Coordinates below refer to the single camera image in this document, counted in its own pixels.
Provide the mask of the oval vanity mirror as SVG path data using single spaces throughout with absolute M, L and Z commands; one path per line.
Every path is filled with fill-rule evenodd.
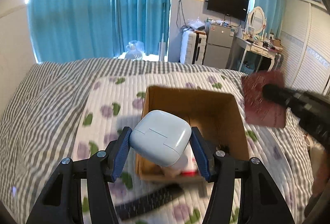
M 266 16 L 260 6 L 255 7 L 248 14 L 247 18 L 247 31 L 254 35 L 260 34 L 266 26 Z

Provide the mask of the white louvered wardrobe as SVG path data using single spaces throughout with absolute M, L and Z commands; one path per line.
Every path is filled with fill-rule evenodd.
M 329 95 L 329 14 L 312 0 L 286 0 L 280 32 L 285 85 Z

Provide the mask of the white lotion bottle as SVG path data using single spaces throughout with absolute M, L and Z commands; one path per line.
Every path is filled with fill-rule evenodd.
M 194 177 L 197 174 L 198 168 L 190 143 L 187 144 L 180 158 L 172 166 L 161 167 L 161 169 L 167 177 L 174 178 L 179 175 Z

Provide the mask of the open cardboard box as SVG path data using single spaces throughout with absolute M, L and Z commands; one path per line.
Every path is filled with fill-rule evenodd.
M 201 89 L 150 86 L 142 115 L 161 110 L 197 127 L 201 136 L 215 147 L 222 146 L 225 158 L 249 160 L 242 117 L 234 95 Z

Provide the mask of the white earbuds case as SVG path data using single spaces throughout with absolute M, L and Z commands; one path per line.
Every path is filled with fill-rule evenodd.
M 191 126 L 168 112 L 148 112 L 130 134 L 130 146 L 143 158 L 159 166 L 172 166 L 184 152 Z

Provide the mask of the black remote control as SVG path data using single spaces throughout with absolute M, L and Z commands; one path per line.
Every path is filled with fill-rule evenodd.
M 115 207 L 115 211 L 119 219 L 126 221 L 154 211 L 179 198 L 183 194 L 184 190 L 180 185 L 173 183 L 137 198 L 136 200 L 118 205 Z

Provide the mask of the clear plastic bag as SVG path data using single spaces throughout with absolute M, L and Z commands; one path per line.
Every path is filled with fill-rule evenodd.
M 144 43 L 138 40 L 129 41 L 126 46 L 127 52 L 125 54 L 126 59 L 141 60 L 144 54 Z

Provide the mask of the white dressing table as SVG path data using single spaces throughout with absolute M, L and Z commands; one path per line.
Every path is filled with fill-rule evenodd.
M 247 40 L 244 40 L 243 38 L 234 36 L 226 66 L 227 69 L 232 69 L 234 67 L 234 60 L 236 60 L 240 56 L 239 49 L 243 50 L 243 54 L 240 58 L 238 72 L 241 72 L 247 53 L 253 53 L 261 57 L 256 69 L 257 71 L 259 70 L 259 66 L 261 65 L 261 61 L 263 58 L 270 59 L 271 62 L 268 71 L 272 70 L 275 66 L 275 57 L 277 54 L 279 54 L 279 52 L 277 52 L 276 50 L 271 50 L 263 46 L 259 46 L 255 43 L 251 43 Z

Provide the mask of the blue window curtain left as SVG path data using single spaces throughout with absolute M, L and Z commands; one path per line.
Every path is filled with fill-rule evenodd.
M 29 0 L 27 13 L 39 62 L 121 54 L 111 0 Z

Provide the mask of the grey checkered bed sheet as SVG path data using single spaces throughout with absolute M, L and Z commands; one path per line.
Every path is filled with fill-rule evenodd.
M 89 158 L 141 119 L 150 85 L 205 89 L 235 96 L 250 157 L 269 170 L 292 212 L 304 221 L 313 173 L 303 131 L 288 111 L 284 129 L 244 120 L 243 73 L 171 62 L 96 58 L 65 64 L 35 64 L 18 86 L 1 118 L 1 202 L 16 223 L 26 223 L 44 184 L 63 158 Z M 110 102 L 94 102 L 90 92 L 105 90 Z M 110 183 L 114 204 L 160 188 L 135 173 L 130 151 L 123 179 Z M 184 195 L 151 213 L 120 223 L 202 223 L 213 185 L 184 184 Z

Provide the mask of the silver mini fridge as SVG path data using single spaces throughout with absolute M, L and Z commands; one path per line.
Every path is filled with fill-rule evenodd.
M 234 29 L 217 24 L 207 24 L 207 40 L 203 65 L 225 69 L 230 55 Z

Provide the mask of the pink booklet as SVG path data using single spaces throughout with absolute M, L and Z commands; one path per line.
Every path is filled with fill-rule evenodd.
M 284 128 L 286 109 L 263 96 L 263 86 L 274 84 L 284 86 L 283 74 L 278 70 L 261 71 L 241 77 L 244 112 L 247 123 L 256 126 Z

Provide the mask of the white suitcase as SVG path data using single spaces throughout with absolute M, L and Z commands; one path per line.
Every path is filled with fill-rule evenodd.
M 180 63 L 202 65 L 207 35 L 203 31 L 187 29 L 182 34 Z

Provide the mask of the white floral quilted blanket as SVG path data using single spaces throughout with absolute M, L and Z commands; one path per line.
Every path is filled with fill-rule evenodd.
M 100 78 L 83 104 L 73 159 L 103 151 L 130 127 L 123 173 L 109 184 L 114 205 L 128 205 L 175 182 L 182 189 L 179 197 L 128 223 L 202 223 L 213 185 L 200 175 L 189 145 L 196 126 L 228 155 L 259 158 L 294 221 L 302 223 L 313 175 L 298 119 L 287 111 L 282 129 L 247 122 L 241 77 L 234 72 L 174 72 Z

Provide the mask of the black wall television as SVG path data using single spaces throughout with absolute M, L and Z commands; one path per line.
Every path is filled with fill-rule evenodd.
M 208 0 L 207 10 L 245 21 L 249 0 Z

